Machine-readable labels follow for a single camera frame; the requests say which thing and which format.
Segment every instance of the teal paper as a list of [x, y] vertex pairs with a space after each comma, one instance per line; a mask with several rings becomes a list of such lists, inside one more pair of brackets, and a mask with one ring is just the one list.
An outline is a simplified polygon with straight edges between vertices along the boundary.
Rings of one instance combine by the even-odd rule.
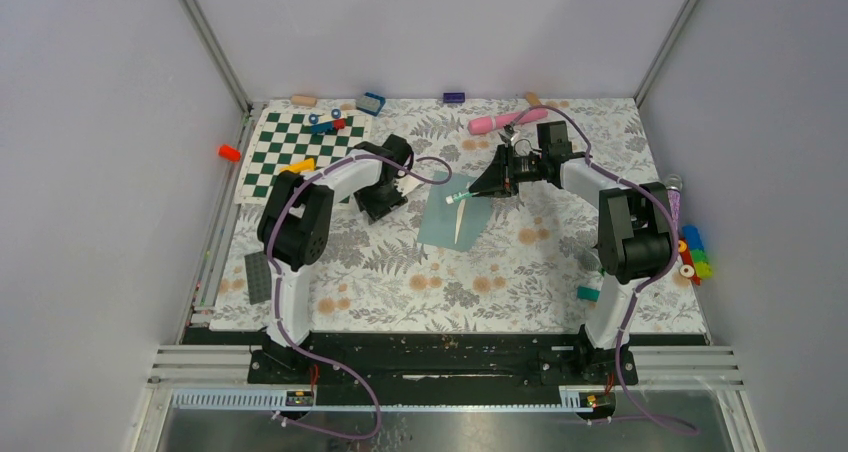
[[[434, 179], [444, 180], [445, 172], [436, 172]], [[489, 217], [492, 216], [492, 199], [487, 197], [471, 197], [465, 199], [465, 211], [462, 214], [462, 226], [459, 229], [459, 239], [453, 243], [456, 232], [456, 211], [459, 203], [447, 204], [445, 197], [468, 188], [476, 177], [463, 174], [453, 174], [450, 182], [443, 185], [430, 186], [430, 196], [424, 209], [421, 228], [418, 229], [418, 242], [435, 245], [446, 249], [467, 252], [474, 245], [477, 237], [483, 233]]]

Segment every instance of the floral tablecloth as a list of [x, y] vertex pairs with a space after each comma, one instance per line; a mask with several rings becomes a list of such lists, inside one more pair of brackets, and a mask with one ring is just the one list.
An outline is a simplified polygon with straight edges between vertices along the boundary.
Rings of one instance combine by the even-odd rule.
[[[637, 183], [657, 179], [632, 99], [543, 102], [583, 127], [599, 163]], [[319, 107], [352, 104], [322, 100]], [[410, 142], [417, 157], [436, 155], [455, 171], [478, 176], [499, 139], [494, 133], [470, 135], [467, 122], [525, 107], [523, 99], [461, 105], [388, 100], [368, 140], [381, 144], [394, 133]], [[557, 120], [553, 113], [548, 117]], [[535, 125], [519, 130], [535, 146]], [[569, 136], [578, 150], [585, 148], [570, 126]], [[415, 169], [428, 175], [438, 167], [422, 162]], [[313, 330], [569, 333], [585, 322], [593, 304], [577, 298], [577, 286], [600, 288], [602, 280], [592, 249], [597, 235], [592, 206], [547, 183], [522, 184], [519, 196], [494, 200], [494, 213], [473, 248], [457, 252], [416, 242], [428, 193], [428, 186], [419, 187], [408, 204], [373, 225], [350, 206], [336, 207], [311, 284]], [[262, 249], [256, 239], [261, 215], [262, 206], [241, 206], [213, 330], [257, 330], [268, 323], [269, 302], [249, 304], [243, 260]], [[634, 320], [633, 332], [705, 331], [692, 286], [677, 273], [645, 291]]]

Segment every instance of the toy wheel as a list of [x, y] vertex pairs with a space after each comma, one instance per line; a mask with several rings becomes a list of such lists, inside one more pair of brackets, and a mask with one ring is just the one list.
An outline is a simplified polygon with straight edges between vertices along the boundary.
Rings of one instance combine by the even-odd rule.
[[680, 272], [680, 275], [682, 275], [683, 277], [686, 277], [687, 279], [691, 279], [692, 277], [695, 277], [695, 267], [692, 267], [691, 265], [685, 265], [685, 264], [681, 265], [679, 272]]

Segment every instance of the white wall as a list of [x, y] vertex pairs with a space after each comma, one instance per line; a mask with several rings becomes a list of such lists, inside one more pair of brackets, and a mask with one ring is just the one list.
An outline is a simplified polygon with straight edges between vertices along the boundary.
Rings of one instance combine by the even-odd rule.
[[632, 97], [684, 0], [198, 0], [252, 99]]
[[642, 108], [770, 451], [848, 440], [847, 16], [846, 0], [703, 0]]
[[0, 450], [115, 451], [239, 112], [177, 0], [0, 0]]

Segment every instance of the green and white checkered board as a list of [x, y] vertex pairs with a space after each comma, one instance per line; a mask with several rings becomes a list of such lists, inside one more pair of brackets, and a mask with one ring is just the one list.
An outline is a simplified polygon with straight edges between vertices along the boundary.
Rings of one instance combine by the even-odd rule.
[[283, 166], [313, 158], [315, 167], [320, 169], [341, 159], [354, 145], [366, 140], [371, 132], [371, 116], [345, 112], [347, 127], [343, 130], [313, 135], [307, 131], [309, 124], [304, 124], [310, 111], [266, 109], [250, 138], [233, 201], [265, 205]]

